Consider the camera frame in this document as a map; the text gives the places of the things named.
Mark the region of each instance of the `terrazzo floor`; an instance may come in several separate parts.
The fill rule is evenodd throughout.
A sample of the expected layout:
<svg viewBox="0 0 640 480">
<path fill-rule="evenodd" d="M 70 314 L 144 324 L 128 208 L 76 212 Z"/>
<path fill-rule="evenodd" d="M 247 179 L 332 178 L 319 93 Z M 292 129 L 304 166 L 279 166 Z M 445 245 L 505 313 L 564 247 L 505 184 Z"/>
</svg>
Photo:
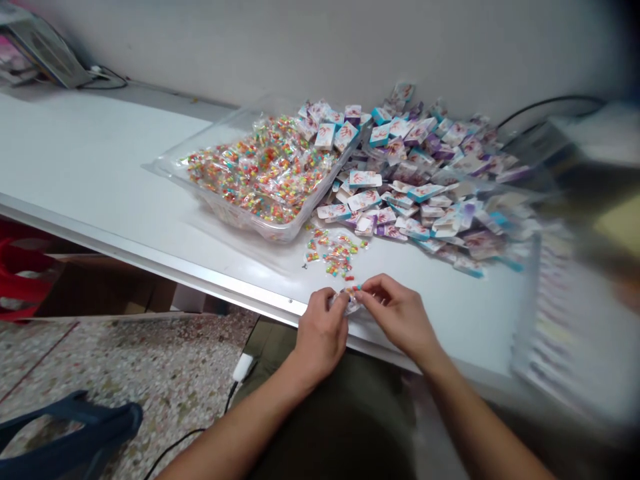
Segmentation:
<svg viewBox="0 0 640 480">
<path fill-rule="evenodd" d="M 229 310 L 190 319 L 0 322 L 0 423 L 81 389 L 106 407 L 138 402 L 145 415 L 138 435 L 102 478 L 141 479 L 166 447 L 222 415 L 231 374 L 258 317 Z M 46 443 L 58 430 L 48 419 L 33 422 L 0 458 Z M 166 455 L 151 478 L 189 442 Z"/>
</svg>

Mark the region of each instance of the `plastic tray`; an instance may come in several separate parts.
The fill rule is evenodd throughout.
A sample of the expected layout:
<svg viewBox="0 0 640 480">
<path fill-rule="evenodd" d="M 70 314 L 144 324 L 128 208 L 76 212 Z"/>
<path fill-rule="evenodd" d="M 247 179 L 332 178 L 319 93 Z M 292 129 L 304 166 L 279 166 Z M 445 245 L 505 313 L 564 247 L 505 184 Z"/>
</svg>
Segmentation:
<svg viewBox="0 0 640 480">
<path fill-rule="evenodd" d="M 340 168 L 342 168 L 351 156 L 353 148 L 358 144 L 358 137 L 340 155 L 328 176 L 318 184 L 316 191 L 308 196 L 300 213 L 291 222 L 284 224 L 266 221 L 192 182 L 189 179 L 187 163 L 181 161 L 181 159 L 201 149 L 239 140 L 253 131 L 253 123 L 263 115 L 297 116 L 302 104 L 304 104 L 304 101 L 278 95 L 266 95 L 256 102 L 234 111 L 220 122 L 196 133 L 194 136 L 184 140 L 184 142 L 164 152 L 149 166 L 149 169 L 196 194 L 198 198 L 210 206 L 213 214 L 225 223 L 241 229 L 256 230 L 256 232 L 270 241 L 288 243 L 295 238 L 304 222 L 311 216 L 316 204 L 329 190 L 335 176 L 340 172 Z"/>
</svg>

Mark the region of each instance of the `black cable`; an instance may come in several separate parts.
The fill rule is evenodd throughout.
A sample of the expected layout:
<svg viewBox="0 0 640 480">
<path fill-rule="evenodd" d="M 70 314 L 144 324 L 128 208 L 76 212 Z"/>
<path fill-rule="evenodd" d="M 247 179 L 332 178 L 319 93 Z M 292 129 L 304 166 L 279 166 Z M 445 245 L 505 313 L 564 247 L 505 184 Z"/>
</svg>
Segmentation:
<svg viewBox="0 0 640 480">
<path fill-rule="evenodd" d="M 120 80 L 122 80 L 122 83 L 120 85 L 112 85 L 110 87 L 91 87 L 90 85 L 92 85 L 94 82 L 96 82 L 96 79 L 94 79 L 93 82 L 91 82 L 89 85 L 80 85 L 78 87 L 78 90 L 118 90 L 118 89 L 121 89 L 121 88 L 125 88 L 126 86 L 129 85 L 129 82 L 126 79 L 122 78 L 120 75 L 118 75 L 113 70 L 108 69 L 106 67 L 103 67 L 102 65 L 98 65 L 98 66 L 100 68 L 102 68 L 102 70 L 106 70 L 107 72 L 112 74 L 114 77 L 117 77 Z"/>
<path fill-rule="evenodd" d="M 194 435 L 196 433 L 204 432 L 204 430 L 206 430 L 206 429 L 191 430 L 188 434 L 186 434 L 184 437 L 182 437 L 176 443 L 174 443 L 173 445 L 168 447 L 166 450 L 164 450 L 164 452 L 162 452 L 162 454 L 160 454 L 160 456 L 158 457 L 158 460 L 156 460 L 153 463 L 153 465 L 151 466 L 151 468 L 149 469 L 149 471 L 145 475 L 144 480 L 149 480 L 151 478 L 151 474 L 153 473 L 155 468 L 158 466 L 158 463 L 160 463 L 160 460 L 162 460 L 165 457 L 165 455 L 168 454 L 168 452 L 170 452 L 172 449 L 176 448 L 178 445 L 180 445 L 180 443 L 182 443 L 184 440 L 188 439 L 190 436 L 192 436 L 192 435 Z"/>
<path fill-rule="evenodd" d="M 229 410 L 229 404 L 231 403 L 231 398 L 237 387 L 238 387 L 238 382 L 233 382 L 233 385 L 231 386 L 231 390 L 229 392 L 229 397 L 227 398 L 227 405 L 225 406 L 225 414 L 227 413 L 227 410 Z"/>
<path fill-rule="evenodd" d="M 597 98 L 597 97 L 590 97 L 588 95 L 564 95 L 562 97 L 554 97 L 554 98 L 550 98 L 550 99 L 546 99 L 546 100 L 541 100 L 539 102 L 536 103 L 532 103 L 524 108 L 521 108 L 520 110 L 518 110 L 515 113 L 512 113 L 510 116 L 508 116 L 507 118 L 505 118 L 504 120 L 502 120 L 502 122 L 500 122 L 498 124 L 498 126 L 496 128 L 500 128 L 502 126 L 504 126 L 504 124 L 506 124 L 507 122 L 509 122 L 510 120 L 513 120 L 514 118 L 516 118 L 518 115 L 534 109 L 536 107 L 539 107 L 541 105 L 546 105 L 548 103 L 554 103 L 554 102 L 558 102 L 558 101 L 570 101 L 570 100 L 581 100 L 581 101 L 590 101 L 592 103 L 597 103 L 600 107 L 606 105 L 606 101 Z"/>
<path fill-rule="evenodd" d="M 227 410 L 229 409 L 229 404 L 231 402 L 231 398 L 233 397 L 233 394 L 235 392 L 235 389 L 238 387 L 238 382 L 233 382 L 233 385 L 231 386 L 231 390 L 229 391 L 229 396 L 227 398 L 227 405 L 225 406 L 225 413 L 227 413 Z M 147 474 L 145 475 L 145 478 L 143 480 L 149 480 L 149 478 L 151 478 L 151 474 L 153 473 L 153 471 L 155 470 L 155 468 L 158 466 L 158 464 L 160 463 L 160 461 L 165 457 L 166 454 L 168 454 L 171 450 L 173 450 L 174 448 L 176 448 L 178 445 L 180 445 L 184 440 L 188 439 L 190 436 L 196 434 L 196 433 L 200 433 L 200 432 L 204 432 L 204 430 L 206 429 L 196 429 L 196 430 L 191 430 L 188 434 L 186 434 L 184 437 L 182 437 L 180 440 L 178 440 L 177 442 L 175 442 L 174 444 L 168 446 L 164 452 L 162 452 L 160 454 L 160 456 L 157 458 L 157 460 L 155 462 L 153 462 L 153 465 L 151 466 L 151 468 L 149 469 L 149 471 L 147 472 Z"/>
</svg>

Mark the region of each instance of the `purple and white box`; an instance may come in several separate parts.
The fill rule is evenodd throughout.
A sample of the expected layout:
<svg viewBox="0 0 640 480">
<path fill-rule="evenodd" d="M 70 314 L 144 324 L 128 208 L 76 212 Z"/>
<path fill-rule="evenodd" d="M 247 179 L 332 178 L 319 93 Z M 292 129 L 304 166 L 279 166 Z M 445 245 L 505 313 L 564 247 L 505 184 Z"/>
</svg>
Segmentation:
<svg viewBox="0 0 640 480">
<path fill-rule="evenodd" d="M 354 127 L 360 125 L 362 117 L 361 105 L 347 105 L 345 107 L 345 120 L 352 124 Z"/>
</svg>

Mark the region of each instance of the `right hand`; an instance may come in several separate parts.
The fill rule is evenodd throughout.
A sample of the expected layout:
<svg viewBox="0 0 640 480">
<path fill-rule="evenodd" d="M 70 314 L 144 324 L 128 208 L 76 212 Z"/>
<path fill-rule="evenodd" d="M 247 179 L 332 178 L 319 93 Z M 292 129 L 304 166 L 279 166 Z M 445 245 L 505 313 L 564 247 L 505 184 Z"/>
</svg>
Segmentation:
<svg viewBox="0 0 640 480">
<path fill-rule="evenodd" d="M 420 367 L 444 354 L 422 305 L 420 294 L 382 273 L 356 292 L 387 338 Z"/>
</svg>

